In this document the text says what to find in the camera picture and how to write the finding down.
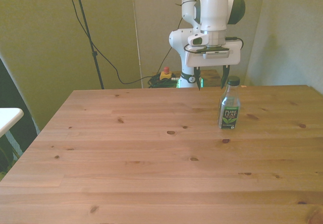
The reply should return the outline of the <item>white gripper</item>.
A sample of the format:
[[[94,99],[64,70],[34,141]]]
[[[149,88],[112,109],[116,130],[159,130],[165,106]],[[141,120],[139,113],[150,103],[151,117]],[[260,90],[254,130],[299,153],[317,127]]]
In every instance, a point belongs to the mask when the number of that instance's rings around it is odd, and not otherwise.
[[[220,87],[223,89],[230,72],[229,65],[240,63],[241,40],[229,40],[220,47],[210,48],[205,45],[185,46],[185,64],[194,67],[194,77],[198,89],[200,83],[200,67],[223,66]]]

